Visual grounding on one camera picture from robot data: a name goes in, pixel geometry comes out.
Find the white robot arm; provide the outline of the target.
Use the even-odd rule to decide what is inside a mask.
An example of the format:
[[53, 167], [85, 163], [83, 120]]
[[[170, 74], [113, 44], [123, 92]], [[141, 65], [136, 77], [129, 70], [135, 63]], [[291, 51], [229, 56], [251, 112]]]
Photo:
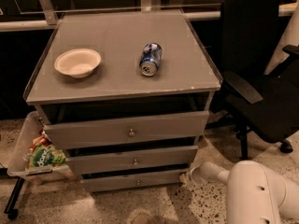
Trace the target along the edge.
[[240, 161], [230, 171], [205, 161], [187, 173], [187, 180], [226, 185], [227, 224], [281, 224], [299, 220], [299, 185], [256, 161]]

